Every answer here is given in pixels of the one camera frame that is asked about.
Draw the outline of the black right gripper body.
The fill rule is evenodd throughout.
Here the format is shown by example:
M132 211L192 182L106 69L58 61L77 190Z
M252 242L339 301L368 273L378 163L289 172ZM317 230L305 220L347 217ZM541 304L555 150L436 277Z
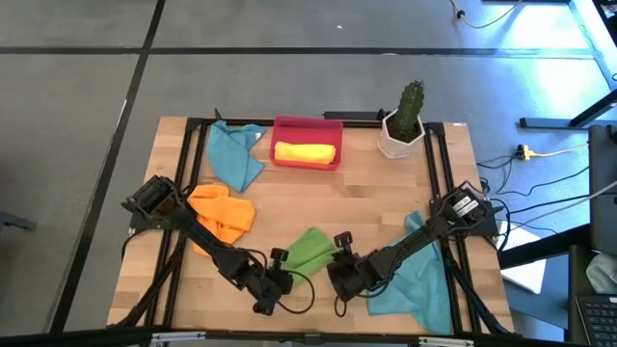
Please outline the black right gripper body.
M340 233L334 237L334 242L338 251L327 265L327 272L337 297L342 302L349 302L365 290L375 290L381 284L381 278L370 266L367 256L352 252L351 232Z

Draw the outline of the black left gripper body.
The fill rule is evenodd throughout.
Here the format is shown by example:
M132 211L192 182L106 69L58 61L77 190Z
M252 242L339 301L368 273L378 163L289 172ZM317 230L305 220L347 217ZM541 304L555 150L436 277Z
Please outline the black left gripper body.
M256 284L253 285L253 295L256 299L253 311L263 315L273 314L275 305L283 295L290 293L293 284L290 272L282 268L282 263L288 258L288 251L273 248L270 258L273 264L270 267L261 267L257 271Z

